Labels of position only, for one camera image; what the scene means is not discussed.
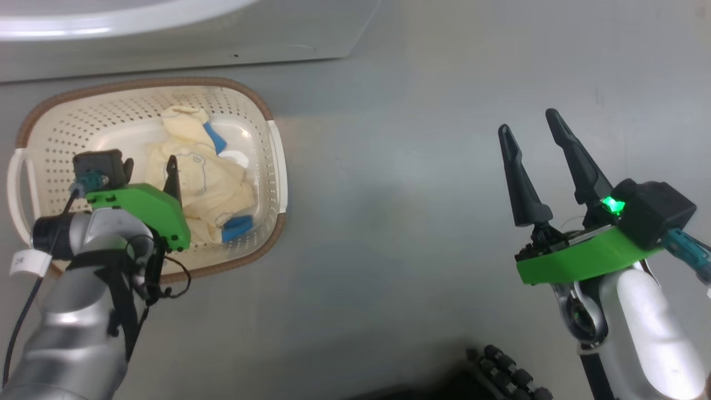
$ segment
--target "black connector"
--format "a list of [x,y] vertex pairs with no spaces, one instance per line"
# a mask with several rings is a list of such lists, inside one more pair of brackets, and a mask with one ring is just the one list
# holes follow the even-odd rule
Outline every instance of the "black connector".
[[32,227],[32,247],[49,253],[56,260],[74,257],[69,230],[75,213],[41,216]]
[[74,175],[98,173],[106,177],[102,190],[118,189],[126,186],[133,173],[133,160],[122,161],[120,150],[106,150],[103,152],[85,152],[77,154],[72,159]]
[[637,184],[625,179],[612,190],[613,199],[624,201],[618,228],[644,250],[659,246],[671,229],[684,229],[696,205],[666,182]]

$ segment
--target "gray table surface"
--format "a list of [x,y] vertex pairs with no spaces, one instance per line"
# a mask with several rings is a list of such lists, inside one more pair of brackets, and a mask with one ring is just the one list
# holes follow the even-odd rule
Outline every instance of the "gray table surface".
[[[158,304],[116,399],[342,399],[425,382],[488,343],[557,398],[590,399],[551,290],[515,271],[529,231],[513,226],[496,130],[512,127],[555,223],[584,208],[547,107],[610,181],[663,180],[695,201],[689,229],[711,241],[708,6],[386,1],[342,60],[0,85],[0,160],[41,100],[135,77],[232,78],[276,116],[289,172],[279,243]],[[0,202],[9,263],[22,246]],[[705,289],[670,256],[651,264],[711,364]],[[0,280],[0,343],[30,286]]]

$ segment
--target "white object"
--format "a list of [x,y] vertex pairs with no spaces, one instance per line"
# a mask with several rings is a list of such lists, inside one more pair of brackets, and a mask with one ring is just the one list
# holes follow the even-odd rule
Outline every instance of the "white object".
[[345,57],[379,3],[4,2],[0,81]]
[[247,168],[250,165],[249,157],[239,150],[223,150],[218,156],[229,159],[242,168]]
[[699,399],[706,369],[676,320],[659,283],[626,269],[600,287],[609,336],[598,354],[616,399]]
[[10,1],[0,40],[37,41],[134,35],[199,23],[257,0]]
[[18,251],[12,256],[10,276],[19,272],[27,272],[44,277],[51,263],[52,256],[43,251],[35,250],[34,248]]
[[[74,179],[74,154],[120,149],[124,159],[134,159],[131,182],[144,181],[146,144],[168,138],[159,113],[176,104],[203,108],[227,142],[227,149],[240,151],[249,159],[245,176],[254,189],[255,205],[245,212],[254,217],[254,227],[247,234],[225,244],[193,244],[172,256],[191,270],[210,267],[214,273],[266,253],[281,232],[287,209],[281,137],[263,100],[248,88],[222,78],[132,81],[65,93],[39,105],[18,138],[18,143],[26,141],[26,146],[15,151],[8,170],[10,214],[22,239],[29,243],[34,219],[62,211]],[[19,190],[23,163],[27,165],[29,194]],[[33,219],[22,212],[27,203],[33,205]],[[89,209],[84,200],[77,200],[71,211]],[[164,268],[164,275],[174,274],[176,280],[182,279],[180,272],[173,264]]]

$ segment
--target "wire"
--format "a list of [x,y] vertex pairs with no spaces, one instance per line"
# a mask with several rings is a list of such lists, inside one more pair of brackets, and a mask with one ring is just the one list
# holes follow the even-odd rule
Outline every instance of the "wire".
[[[155,240],[152,236],[150,236],[150,235],[145,235],[145,234],[135,235],[135,236],[132,236],[131,238],[129,238],[129,240],[126,242],[126,248],[124,248],[124,251],[128,251],[129,246],[131,245],[131,242],[132,242],[134,239],[136,239],[136,238],[148,238],[148,239],[150,239],[153,243],[156,242],[156,240]],[[163,258],[165,258],[166,260],[173,261],[175,264],[178,264],[178,265],[183,269],[183,272],[185,273],[185,275],[188,277],[188,284],[185,286],[185,289],[183,289],[183,291],[181,291],[181,292],[178,293],[177,295],[172,295],[172,294],[171,294],[171,293],[173,292],[173,288],[170,288],[170,287],[166,288],[165,291],[163,291],[163,297],[164,297],[164,298],[171,298],[171,299],[179,298],[179,297],[181,297],[182,295],[184,295],[184,294],[188,291],[188,289],[190,289],[190,284],[191,284],[191,282],[192,282],[192,280],[193,280],[193,277],[192,277],[192,275],[190,274],[190,271],[189,271],[189,270],[185,267],[185,265],[183,265],[180,261],[176,260],[175,258],[168,257],[168,256],[163,256]],[[154,287],[154,288],[155,288],[155,287],[160,288],[160,287],[161,287],[161,284],[160,284],[159,282],[146,282],[146,286],[152,286],[152,287]]]
[[567,220],[565,220],[564,223],[562,223],[562,224],[560,225],[560,230],[563,231],[563,227],[564,227],[567,223],[569,223],[570,221],[573,221],[573,220],[575,220],[575,219],[580,219],[580,218],[585,218],[585,216],[584,216],[584,215],[579,215],[579,216],[574,216],[574,217],[572,217],[572,218],[568,218]]
[[182,295],[184,295],[184,294],[188,291],[188,289],[190,289],[190,284],[191,284],[191,282],[193,281],[193,277],[190,275],[190,271],[188,271],[188,269],[185,268],[185,266],[183,265],[183,263],[181,263],[180,261],[176,260],[175,258],[168,257],[168,256],[165,256],[165,259],[166,259],[166,260],[173,261],[174,263],[178,264],[178,265],[180,266],[180,268],[183,269],[183,272],[185,273],[185,275],[188,277],[188,284],[185,285],[185,289],[183,289],[183,291],[180,292],[180,293],[178,293],[177,295],[172,295],[172,294],[170,293],[169,289],[171,289],[171,288],[166,289],[166,295],[168,295],[168,297],[171,298],[171,299],[176,299],[176,298],[179,298],[179,297],[181,297]]
[[[77,196],[79,195],[79,191],[77,189],[72,191],[72,194],[69,196],[69,200],[67,200],[67,204],[64,206],[64,210],[62,211],[62,214],[66,214],[69,212],[69,210],[72,208],[72,203],[74,203],[74,200],[76,200]],[[54,252],[54,248],[57,245],[57,240],[59,239],[59,233],[60,230],[57,230],[57,233],[54,235],[54,239],[52,240],[52,245],[49,248],[49,254],[52,255]],[[12,361],[12,352],[15,349],[15,343],[17,342],[17,337],[20,334],[20,328],[22,327],[22,323],[25,321],[25,318],[27,317],[27,313],[30,311],[30,307],[32,307],[32,302],[35,300],[35,297],[37,297],[37,292],[40,290],[40,286],[42,285],[42,281],[44,280],[43,276],[38,276],[37,280],[35,280],[35,285],[32,287],[32,290],[30,291],[30,295],[27,297],[27,301],[25,301],[24,307],[22,307],[22,311],[20,312],[20,316],[17,317],[17,322],[15,322],[15,328],[12,329],[12,335],[10,336],[10,341],[7,344],[7,352],[5,353],[5,365],[3,366],[3,372],[2,372],[2,386],[5,387],[7,384],[7,381],[10,379],[10,363]]]

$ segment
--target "white plastic basket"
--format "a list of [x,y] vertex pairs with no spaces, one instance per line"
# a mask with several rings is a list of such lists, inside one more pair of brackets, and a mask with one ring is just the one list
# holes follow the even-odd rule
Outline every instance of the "white plastic basket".
[[[229,243],[191,244],[174,253],[193,277],[251,263],[274,245],[284,228],[287,170],[279,130],[264,101],[249,88],[222,78],[137,80],[63,93],[45,100],[21,126],[7,179],[10,214],[20,237],[29,244],[31,224],[23,212],[20,173],[26,167],[34,219],[59,214],[73,181],[72,158],[86,151],[119,149],[134,159],[132,182],[144,178],[145,144],[167,138],[160,112],[170,105],[203,108],[210,123],[234,149],[247,156],[246,177],[256,204],[248,210],[254,228]],[[90,209],[85,201],[72,211]],[[61,273],[62,265],[52,267]],[[180,268],[166,264],[162,283],[184,279]]]

